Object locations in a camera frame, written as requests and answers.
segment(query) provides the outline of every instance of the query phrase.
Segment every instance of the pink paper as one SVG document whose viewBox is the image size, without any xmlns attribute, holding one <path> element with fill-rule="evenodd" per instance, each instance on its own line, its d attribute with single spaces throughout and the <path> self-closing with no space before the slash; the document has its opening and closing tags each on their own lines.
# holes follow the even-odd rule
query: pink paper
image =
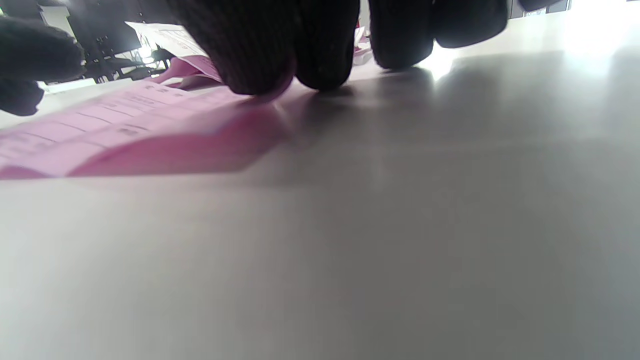
<svg viewBox="0 0 640 360">
<path fill-rule="evenodd" d="M 138 83 L 125 91 L 0 131 L 0 178 L 14 178 L 16 173 L 63 177 L 101 154 L 142 140 L 209 136 L 230 119 L 250 111 L 244 105 L 247 99 L 227 88 L 196 96 L 162 85 Z"/>
</svg>

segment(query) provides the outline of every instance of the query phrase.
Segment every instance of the table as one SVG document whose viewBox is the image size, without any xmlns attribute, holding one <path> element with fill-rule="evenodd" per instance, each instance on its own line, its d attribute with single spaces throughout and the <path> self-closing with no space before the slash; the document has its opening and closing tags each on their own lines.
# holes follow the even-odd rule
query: table
<svg viewBox="0 0 640 360">
<path fill-rule="evenodd" d="M 640 7 L 597 15 L 359 67 L 243 170 L 0 183 L 0 359 L 639 358 Z"/>
</svg>

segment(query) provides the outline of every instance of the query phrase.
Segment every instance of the black glove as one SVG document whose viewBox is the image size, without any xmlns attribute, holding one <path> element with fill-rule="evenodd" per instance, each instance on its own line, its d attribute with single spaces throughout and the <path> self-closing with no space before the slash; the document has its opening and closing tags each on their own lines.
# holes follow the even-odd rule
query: black glove
<svg viewBox="0 0 640 360">
<path fill-rule="evenodd" d="M 360 0 L 167 0 L 182 25 L 239 94 L 278 87 L 287 67 L 317 90 L 341 86 L 351 72 Z M 557 0 L 520 0 L 531 11 Z M 461 47 L 507 24 L 506 0 L 369 0 L 371 45 L 385 69 L 411 67 L 433 40 Z"/>
<path fill-rule="evenodd" d="M 66 32 L 31 20 L 0 17 L 0 110 L 32 115 L 44 92 L 36 81 L 83 73 L 84 52 Z"/>
</svg>

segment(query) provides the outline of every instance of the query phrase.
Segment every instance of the gloved finger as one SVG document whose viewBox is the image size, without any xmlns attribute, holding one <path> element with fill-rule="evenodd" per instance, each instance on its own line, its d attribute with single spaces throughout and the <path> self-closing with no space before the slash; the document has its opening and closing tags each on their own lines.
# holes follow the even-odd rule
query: gloved finger
<svg viewBox="0 0 640 360">
<path fill-rule="evenodd" d="M 431 54 L 432 4 L 433 0 L 369 0 L 371 47 L 381 67 L 410 67 Z"/>
<path fill-rule="evenodd" d="M 0 110 L 18 116 L 35 114 L 44 91 L 35 81 L 0 79 Z"/>
<path fill-rule="evenodd" d="M 295 0 L 169 0 L 231 91 L 277 88 L 293 54 Z"/>
<path fill-rule="evenodd" d="M 433 33 L 442 47 L 463 47 L 498 35 L 507 26 L 505 0 L 436 0 Z"/>
<path fill-rule="evenodd" d="M 66 32 L 39 22 L 0 19 L 0 76 L 53 81 L 84 72 L 84 51 Z"/>
<path fill-rule="evenodd" d="M 299 0 L 296 76 L 316 90 L 333 90 L 349 77 L 359 0 Z"/>
</svg>

